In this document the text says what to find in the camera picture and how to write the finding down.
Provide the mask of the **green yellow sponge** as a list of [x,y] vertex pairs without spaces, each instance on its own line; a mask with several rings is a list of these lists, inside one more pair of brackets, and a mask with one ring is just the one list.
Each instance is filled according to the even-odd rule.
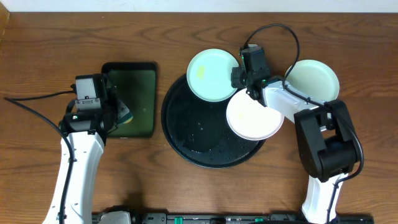
[[133,119],[130,109],[124,104],[122,100],[117,102],[117,120],[116,124],[126,124]]

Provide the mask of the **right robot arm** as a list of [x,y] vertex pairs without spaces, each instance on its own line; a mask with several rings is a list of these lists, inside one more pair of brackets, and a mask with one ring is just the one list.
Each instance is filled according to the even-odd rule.
[[234,67],[231,85],[294,123],[300,160],[310,176],[302,213],[310,223],[330,223],[340,187],[360,174],[364,152],[346,104],[337,98],[334,71],[315,62],[316,69],[298,73],[302,65],[294,63],[284,77],[272,77],[265,65]]

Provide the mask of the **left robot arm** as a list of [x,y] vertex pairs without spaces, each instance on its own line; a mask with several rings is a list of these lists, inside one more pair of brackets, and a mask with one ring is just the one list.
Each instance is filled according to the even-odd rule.
[[59,123],[62,158],[45,223],[91,223],[97,168],[116,125],[115,86],[104,73],[75,78],[76,99]]

